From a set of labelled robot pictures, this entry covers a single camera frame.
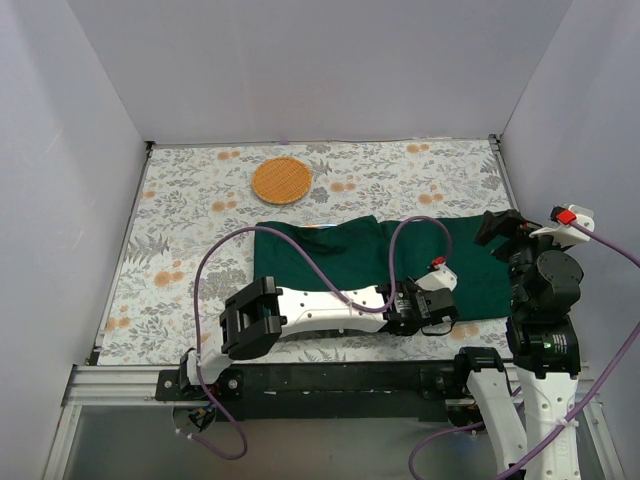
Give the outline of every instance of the orange round coaster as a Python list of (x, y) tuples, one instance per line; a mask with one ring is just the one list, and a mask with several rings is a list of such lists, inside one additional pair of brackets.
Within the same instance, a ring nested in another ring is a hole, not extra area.
[(251, 180), (265, 202), (282, 205), (301, 199), (311, 187), (311, 170), (293, 157), (277, 157), (260, 165)]

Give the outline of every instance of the white wall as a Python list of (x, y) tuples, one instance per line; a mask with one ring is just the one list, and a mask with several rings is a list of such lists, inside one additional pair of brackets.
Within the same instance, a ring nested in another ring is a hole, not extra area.
[[(596, 212), (596, 230), (640, 253), (640, 3), (574, 0), (504, 134), (509, 176), (525, 214), (554, 204)], [(571, 251), (585, 270), (572, 318), (598, 371), (640, 319), (640, 272), (598, 244)], [(602, 391), (627, 478), (638, 478), (636, 345)]]
[(570, 0), (69, 0), (145, 140), (486, 138)]
[(0, 0), (0, 478), (42, 475), (144, 144), (64, 0)]

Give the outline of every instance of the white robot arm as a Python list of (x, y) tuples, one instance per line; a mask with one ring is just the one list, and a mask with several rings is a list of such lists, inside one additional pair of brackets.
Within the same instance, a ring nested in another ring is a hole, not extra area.
[[(181, 379), (181, 384), (199, 384), (198, 360), (205, 383), (212, 384), (234, 360), (264, 356), (278, 338), (294, 333), (359, 330), (413, 335), (421, 327), (455, 320), (451, 292), (456, 284), (457, 276), (446, 264), (438, 263), (415, 283), (398, 282), (394, 305), (388, 312), (367, 313), (331, 292), (278, 288), (272, 277), (256, 280), (227, 300), (220, 328), (203, 344), (200, 359), (195, 350), (183, 357), (187, 378)], [(355, 303), (380, 308), (389, 291), (388, 286), (370, 286), (343, 294)]]

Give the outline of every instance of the floral fabric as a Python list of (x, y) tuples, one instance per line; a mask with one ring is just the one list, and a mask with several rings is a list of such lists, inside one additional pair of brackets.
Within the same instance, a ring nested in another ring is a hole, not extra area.
[[(313, 184), (300, 201), (262, 202), (251, 176), (265, 160), (292, 156)], [(421, 140), (156, 149), (105, 325), (99, 365), (178, 363), (194, 346), (192, 289), (204, 253), (222, 236), (277, 220), (342, 223), (373, 214), (471, 216), (509, 208), (487, 141)], [(209, 260), (201, 283), (204, 338), (223, 301), (253, 276), (253, 239), (235, 237)], [(466, 322), (446, 337), (386, 334), (279, 341), (255, 363), (450, 359), (465, 345), (510, 353), (503, 320)]]

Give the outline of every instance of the green cloth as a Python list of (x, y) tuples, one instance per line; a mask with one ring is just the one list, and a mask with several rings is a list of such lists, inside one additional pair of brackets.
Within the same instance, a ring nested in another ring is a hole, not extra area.
[[(461, 320), (509, 315), (511, 291), (507, 266), (491, 256), (500, 245), (473, 243), (482, 216), (439, 219), (451, 233), (453, 253), (447, 265), (458, 275), (454, 290)], [(340, 290), (389, 283), (389, 242), (400, 222), (378, 223), (361, 217), (326, 229), (295, 227), (281, 222), (258, 225), (279, 230), (294, 239)], [(396, 280), (418, 279), (446, 251), (442, 231), (428, 222), (405, 226), (396, 242)], [(264, 232), (255, 235), (254, 279), (273, 276), (276, 284), (296, 290), (327, 291), (307, 262), (284, 240)]]

